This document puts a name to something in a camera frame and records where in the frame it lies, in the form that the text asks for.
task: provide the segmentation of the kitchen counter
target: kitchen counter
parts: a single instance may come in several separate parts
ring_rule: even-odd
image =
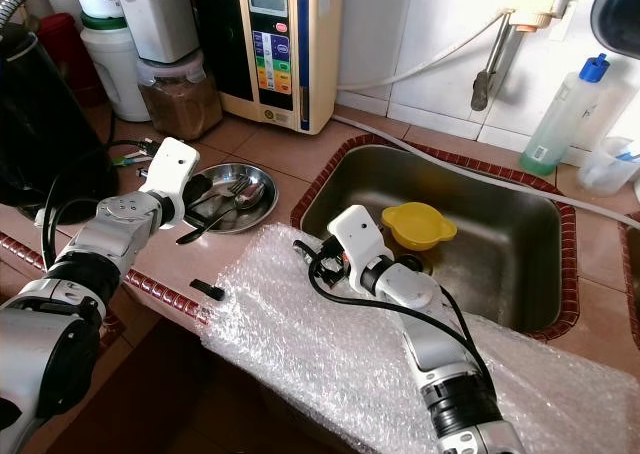
[[[512,151],[341,106],[337,106],[336,113],[382,129],[398,138],[517,169],[519,155]],[[90,109],[87,114],[101,139],[105,140],[109,131],[108,106]],[[226,116],[193,146],[201,154],[198,170],[224,162],[248,162],[266,170],[273,176],[280,191],[278,205],[266,222],[289,224],[292,209],[335,151],[346,140],[362,134],[358,129],[331,121],[319,136],[306,137]],[[116,139],[145,137],[162,139],[149,124],[117,121]],[[129,147],[118,146],[113,149],[113,154],[117,156],[130,151]],[[138,167],[146,167],[146,164],[120,168],[120,192],[135,190],[143,183],[143,179],[136,176]],[[574,167],[562,165],[544,179],[569,197],[590,201],[621,213],[640,211],[630,185],[613,197],[591,198],[577,186],[575,174]],[[1,232],[39,252],[39,231],[33,228],[29,220],[7,206],[0,206],[0,219]],[[549,344],[626,371],[640,379],[640,350],[631,336],[618,224],[578,209],[576,222],[580,318],[567,334],[549,341]],[[59,227],[59,248],[79,227]],[[239,258],[258,229],[236,235],[207,234],[196,242],[177,246],[175,240],[190,230],[189,226],[181,224],[174,229],[158,232],[134,265],[142,278],[152,280],[145,281],[150,290],[154,290],[154,285],[149,284],[159,283],[170,291],[160,287],[155,289],[154,296],[132,286],[128,286],[127,290],[138,302],[187,329],[195,330],[194,323],[198,321],[185,312],[185,301],[192,301],[189,305],[200,304],[205,300],[205,295],[189,287],[189,283],[193,279],[201,279],[214,284],[217,275]],[[14,267],[17,262],[15,254],[8,249],[0,249],[0,260]],[[29,269],[33,276],[39,275],[37,269]],[[165,291],[171,295],[163,296]],[[175,302],[175,293],[183,296],[180,302]]]

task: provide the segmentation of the metal plate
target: metal plate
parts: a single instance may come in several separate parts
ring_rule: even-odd
[[[196,216],[202,219],[213,219],[218,213],[233,207],[233,194],[229,192],[229,188],[243,176],[248,177],[252,184],[262,182],[265,185],[264,195],[260,202],[253,208],[246,211],[231,211],[222,221],[218,222],[209,232],[219,234],[234,234],[242,232],[256,224],[262,222],[273,211],[278,202],[278,188],[269,174],[262,169],[251,166],[249,164],[220,164],[218,166],[209,167],[198,174],[202,174],[211,180],[211,188],[205,192],[200,199],[204,199],[212,194],[219,194],[208,201],[187,209],[184,220],[190,226],[196,228],[202,225]]]

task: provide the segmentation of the bubble wrap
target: bubble wrap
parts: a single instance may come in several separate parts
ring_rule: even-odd
[[[205,347],[368,453],[431,453],[429,413],[409,371],[394,313],[319,296],[295,239],[264,227],[201,308]],[[332,291],[353,296],[346,282]],[[492,373],[500,409],[531,454],[631,453],[640,441],[640,386],[631,376],[465,315]]]

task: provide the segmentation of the display screen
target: display screen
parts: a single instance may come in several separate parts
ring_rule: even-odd
[[[287,0],[250,0],[250,4],[252,12],[287,17]]]

